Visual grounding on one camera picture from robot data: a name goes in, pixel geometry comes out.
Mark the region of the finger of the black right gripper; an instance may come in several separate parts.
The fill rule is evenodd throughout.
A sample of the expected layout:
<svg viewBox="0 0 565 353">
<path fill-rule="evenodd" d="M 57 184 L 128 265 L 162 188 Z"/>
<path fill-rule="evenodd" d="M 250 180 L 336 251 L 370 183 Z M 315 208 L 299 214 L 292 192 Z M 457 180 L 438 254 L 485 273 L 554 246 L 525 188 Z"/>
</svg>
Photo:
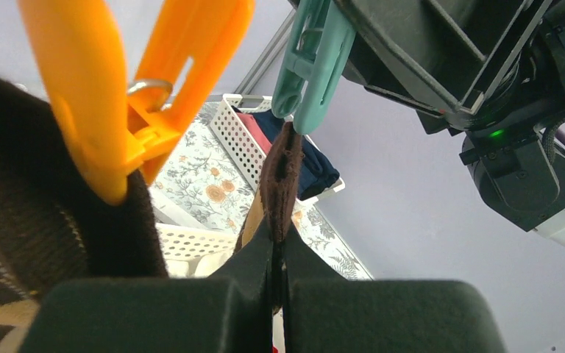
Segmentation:
<svg viewBox="0 0 565 353">
<path fill-rule="evenodd" d="M 356 30 L 344 76 L 441 124 L 495 122 L 549 1 L 338 1 Z"/>
</svg>

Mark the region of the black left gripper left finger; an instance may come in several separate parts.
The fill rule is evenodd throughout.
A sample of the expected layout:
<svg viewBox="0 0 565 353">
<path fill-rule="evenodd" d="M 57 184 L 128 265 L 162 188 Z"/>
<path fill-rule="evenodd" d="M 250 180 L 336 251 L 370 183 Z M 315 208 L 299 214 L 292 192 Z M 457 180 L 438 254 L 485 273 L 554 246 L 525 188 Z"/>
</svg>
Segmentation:
<svg viewBox="0 0 565 353">
<path fill-rule="evenodd" d="M 22 352 L 271 352 L 272 243 L 262 221 L 197 279 L 86 279 L 43 300 Z"/>
</svg>

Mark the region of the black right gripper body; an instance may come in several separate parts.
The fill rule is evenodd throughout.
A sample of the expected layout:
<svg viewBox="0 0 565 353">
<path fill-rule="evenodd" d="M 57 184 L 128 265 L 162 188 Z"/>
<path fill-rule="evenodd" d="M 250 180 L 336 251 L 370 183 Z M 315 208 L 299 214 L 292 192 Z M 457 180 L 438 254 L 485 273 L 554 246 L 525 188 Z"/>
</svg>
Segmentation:
<svg viewBox="0 0 565 353">
<path fill-rule="evenodd" d="M 551 135 L 565 123 L 565 1 L 553 1 L 525 45 L 508 84 L 478 113 L 469 134 L 504 137 L 526 129 Z"/>
</svg>

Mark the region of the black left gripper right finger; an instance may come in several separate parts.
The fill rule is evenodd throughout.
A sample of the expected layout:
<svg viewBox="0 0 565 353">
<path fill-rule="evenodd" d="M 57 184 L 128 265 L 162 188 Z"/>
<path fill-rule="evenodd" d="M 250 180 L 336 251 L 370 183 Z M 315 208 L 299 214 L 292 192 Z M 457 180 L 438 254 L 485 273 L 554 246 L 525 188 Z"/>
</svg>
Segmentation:
<svg viewBox="0 0 565 353">
<path fill-rule="evenodd" d="M 283 305 L 288 352 L 504 352 L 492 312 L 457 280 L 348 280 L 290 228 Z"/>
</svg>

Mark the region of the brown argyle sock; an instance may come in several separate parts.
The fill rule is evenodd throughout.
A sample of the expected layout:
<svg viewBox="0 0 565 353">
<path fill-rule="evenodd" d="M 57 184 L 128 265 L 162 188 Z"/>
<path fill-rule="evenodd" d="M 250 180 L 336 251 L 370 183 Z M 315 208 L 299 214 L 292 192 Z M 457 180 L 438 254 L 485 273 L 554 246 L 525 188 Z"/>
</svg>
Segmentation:
<svg viewBox="0 0 565 353">
<path fill-rule="evenodd" d="M 0 79 L 0 352 L 16 352 L 43 297 L 91 277 L 167 277 L 146 182 L 103 202 L 46 101 Z"/>
<path fill-rule="evenodd" d="M 250 242 L 263 221 L 274 243 L 285 239 L 292 224 L 302 158 L 302 136 L 295 132 L 291 122 L 284 123 L 263 162 L 257 192 L 239 232 L 234 254 Z"/>
</svg>

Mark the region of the teal clip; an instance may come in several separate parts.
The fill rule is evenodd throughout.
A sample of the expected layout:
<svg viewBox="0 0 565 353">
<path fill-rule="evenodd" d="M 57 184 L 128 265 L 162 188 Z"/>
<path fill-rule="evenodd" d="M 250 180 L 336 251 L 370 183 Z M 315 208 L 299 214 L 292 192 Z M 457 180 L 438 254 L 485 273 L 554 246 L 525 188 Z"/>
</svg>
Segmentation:
<svg viewBox="0 0 565 353">
<path fill-rule="evenodd" d="M 308 135 L 323 122 L 356 31 L 334 1 L 301 1 L 285 47 L 271 110 Z"/>
</svg>

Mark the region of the orange front clip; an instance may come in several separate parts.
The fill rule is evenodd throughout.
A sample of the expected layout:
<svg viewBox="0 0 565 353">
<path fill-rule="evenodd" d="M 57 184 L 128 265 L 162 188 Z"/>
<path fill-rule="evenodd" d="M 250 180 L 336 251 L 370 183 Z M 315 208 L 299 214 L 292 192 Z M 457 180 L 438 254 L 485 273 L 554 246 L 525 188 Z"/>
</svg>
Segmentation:
<svg viewBox="0 0 565 353">
<path fill-rule="evenodd" d="M 104 1 L 20 1 L 54 117 L 79 173 L 111 205 L 151 184 L 244 38 L 253 1 L 165 1 L 135 78 Z"/>
</svg>

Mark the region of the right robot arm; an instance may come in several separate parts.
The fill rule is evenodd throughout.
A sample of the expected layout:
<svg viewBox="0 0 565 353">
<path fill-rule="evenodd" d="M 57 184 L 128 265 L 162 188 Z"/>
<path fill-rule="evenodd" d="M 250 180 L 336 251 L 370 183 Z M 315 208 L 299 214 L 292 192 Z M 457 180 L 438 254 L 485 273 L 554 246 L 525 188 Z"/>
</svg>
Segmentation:
<svg viewBox="0 0 565 353">
<path fill-rule="evenodd" d="M 565 247 L 565 1 L 339 1 L 345 77 L 464 134 L 485 204 Z"/>
</svg>

